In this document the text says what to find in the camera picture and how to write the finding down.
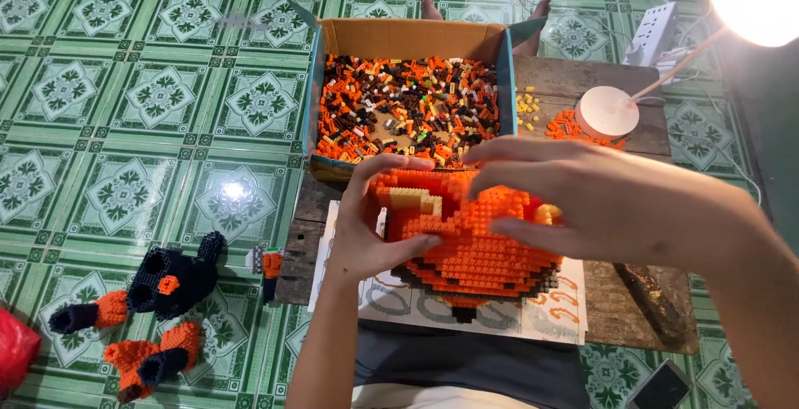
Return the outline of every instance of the white shirt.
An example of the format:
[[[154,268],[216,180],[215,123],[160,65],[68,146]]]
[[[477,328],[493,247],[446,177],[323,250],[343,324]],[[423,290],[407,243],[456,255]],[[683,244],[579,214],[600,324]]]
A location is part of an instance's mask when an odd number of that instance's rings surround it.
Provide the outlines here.
[[[503,394],[462,387],[367,384],[352,389],[352,409],[538,409]]]

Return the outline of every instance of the person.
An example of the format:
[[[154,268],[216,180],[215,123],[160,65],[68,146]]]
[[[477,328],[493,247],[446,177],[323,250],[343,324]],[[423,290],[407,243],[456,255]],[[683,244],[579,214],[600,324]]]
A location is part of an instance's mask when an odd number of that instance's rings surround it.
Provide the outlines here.
[[[573,258],[701,275],[754,399],[761,407],[799,407],[799,349],[791,347],[799,260],[746,191],[578,141],[501,136],[464,161],[479,165],[469,198],[503,185],[563,210],[562,227],[501,219],[491,226],[496,233]],[[392,154],[355,167],[286,408],[588,408],[575,346],[389,322],[359,327],[358,282],[440,242],[434,235],[381,240],[369,179],[386,169],[432,167]]]
[[[549,16],[551,9],[550,3],[552,0],[540,0],[527,20],[536,19],[538,17]],[[422,19],[429,20],[444,20],[441,12],[435,7],[433,0],[422,0]],[[514,55],[524,55],[525,57],[536,57],[538,55],[538,44],[541,41],[541,29],[533,33],[529,39],[522,44],[513,47]]]

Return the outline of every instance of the tile pattern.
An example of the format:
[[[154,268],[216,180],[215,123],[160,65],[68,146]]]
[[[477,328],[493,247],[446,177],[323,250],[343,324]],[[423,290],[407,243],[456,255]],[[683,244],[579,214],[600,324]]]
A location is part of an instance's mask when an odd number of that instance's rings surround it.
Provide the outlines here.
[[[419,0],[293,0],[320,17],[418,17]],[[510,24],[538,0],[434,0],[448,20]],[[674,45],[708,36],[699,0],[679,2]],[[253,245],[282,246],[301,177],[311,30],[288,0],[0,0],[0,304],[42,333],[42,353],[12,407],[283,407],[309,315],[259,304],[243,267]],[[543,55],[618,62],[656,0],[554,0]],[[266,32],[224,22],[231,14]],[[754,192],[741,125],[713,53],[670,88],[675,162]],[[697,140],[692,136],[707,138]],[[246,195],[231,197],[231,192]],[[134,404],[114,399],[102,360],[117,340],[157,341],[170,322],[48,331],[60,306],[125,288],[152,245],[196,252],[205,232],[230,241],[214,292],[186,317],[205,333],[190,373]],[[625,406],[671,357],[694,381],[684,409],[752,409],[718,314],[692,276],[702,349],[693,357],[590,344],[594,409]]]

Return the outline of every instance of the red plastic bag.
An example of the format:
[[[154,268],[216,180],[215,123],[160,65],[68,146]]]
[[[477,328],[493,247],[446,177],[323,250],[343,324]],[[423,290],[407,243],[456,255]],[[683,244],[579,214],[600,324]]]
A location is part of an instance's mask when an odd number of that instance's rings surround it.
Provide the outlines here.
[[[0,401],[22,383],[42,337],[0,307]]]

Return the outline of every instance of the wooden table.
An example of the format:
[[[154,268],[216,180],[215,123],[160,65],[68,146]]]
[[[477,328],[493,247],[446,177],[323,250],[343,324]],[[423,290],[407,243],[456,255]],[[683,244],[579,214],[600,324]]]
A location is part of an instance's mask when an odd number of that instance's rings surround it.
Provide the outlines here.
[[[519,127],[519,135],[536,139],[543,139],[546,123],[564,108],[574,108],[584,91],[606,85],[634,94],[658,78],[658,72],[649,67],[552,58],[514,56],[514,69],[520,93],[524,94],[524,87],[534,86],[534,96],[540,99],[540,111],[519,115],[525,124],[531,122],[535,127],[534,131]],[[659,90],[649,95],[659,97]],[[671,163],[663,104],[653,99],[647,101],[654,103],[639,105],[641,119],[637,128],[625,138],[625,149]],[[533,116],[538,116],[539,121],[533,122]],[[275,297],[278,301],[308,304],[316,251],[319,239],[325,233],[328,205],[330,200],[340,200],[345,187],[345,183],[317,181],[306,173],[277,282]],[[699,351],[688,277],[683,271],[671,268],[652,267],[650,271],[660,282],[666,297],[688,321],[689,332],[686,333],[685,342],[664,346],[613,266],[594,261],[585,262],[588,314],[586,341],[683,354]]]

